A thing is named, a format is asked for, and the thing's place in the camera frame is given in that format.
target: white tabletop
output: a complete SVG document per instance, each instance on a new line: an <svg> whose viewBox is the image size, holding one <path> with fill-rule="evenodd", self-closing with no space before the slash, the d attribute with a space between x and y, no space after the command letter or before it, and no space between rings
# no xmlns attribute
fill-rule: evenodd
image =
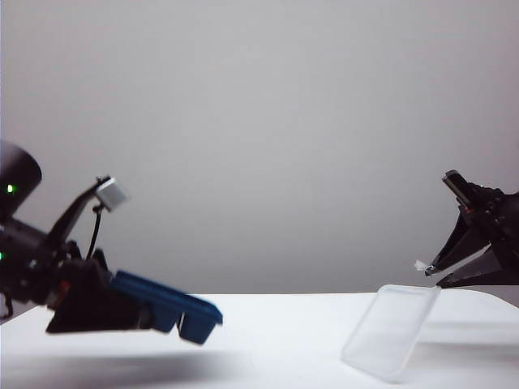
<svg viewBox="0 0 519 389"><path fill-rule="evenodd" d="M47 335L53 312L2 326L2 387L388 387L340 361L374 293L205 295L224 314L204 346L176 331ZM403 375L413 388L516 388L519 310L489 294L444 290Z"/></svg>

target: black cable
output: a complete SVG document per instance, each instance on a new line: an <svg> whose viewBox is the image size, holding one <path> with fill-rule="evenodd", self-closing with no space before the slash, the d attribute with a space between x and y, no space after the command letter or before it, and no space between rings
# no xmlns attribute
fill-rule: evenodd
<svg viewBox="0 0 519 389"><path fill-rule="evenodd" d="M90 240L90 247L88 248L88 254L86 259L90 259L92 257L92 252L94 251L94 246L96 245L97 233L99 233L99 225L101 224L101 212L103 211L102 205L97 205L92 210L96 213L96 223L94 224L94 232L92 234L92 239Z"/></svg>
<svg viewBox="0 0 519 389"><path fill-rule="evenodd" d="M13 315L14 310L13 310L13 300L11 298L11 295L8 292L1 292L1 294L3 294L4 300L5 300L4 304L6 305L6 308L7 308L7 313L0 316L0 319L3 320L6 318L10 318Z"/></svg>

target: transparent plastic box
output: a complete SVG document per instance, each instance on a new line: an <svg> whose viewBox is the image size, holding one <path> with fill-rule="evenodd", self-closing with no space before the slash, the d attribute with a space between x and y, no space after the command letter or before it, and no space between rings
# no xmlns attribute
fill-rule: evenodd
<svg viewBox="0 0 519 389"><path fill-rule="evenodd" d="M343 362L389 382L398 380L440 291L439 286L380 288L342 349Z"/></svg>

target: gray wall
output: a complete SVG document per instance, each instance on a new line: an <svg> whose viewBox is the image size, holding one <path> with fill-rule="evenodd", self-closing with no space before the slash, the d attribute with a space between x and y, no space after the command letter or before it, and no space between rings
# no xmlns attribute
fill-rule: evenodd
<svg viewBox="0 0 519 389"><path fill-rule="evenodd" d="M48 230L113 174L100 245L198 293L433 284L441 182L519 189L519 2L2 2L2 136ZM87 211L73 238L86 250Z"/></svg>

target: plastic lid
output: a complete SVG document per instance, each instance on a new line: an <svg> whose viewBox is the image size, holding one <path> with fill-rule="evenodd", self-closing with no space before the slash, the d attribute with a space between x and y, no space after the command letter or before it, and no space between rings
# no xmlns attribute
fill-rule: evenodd
<svg viewBox="0 0 519 389"><path fill-rule="evenodd" d="M441 288L385 285L342 349L348 365L387 381L398 378Z"/></svg>

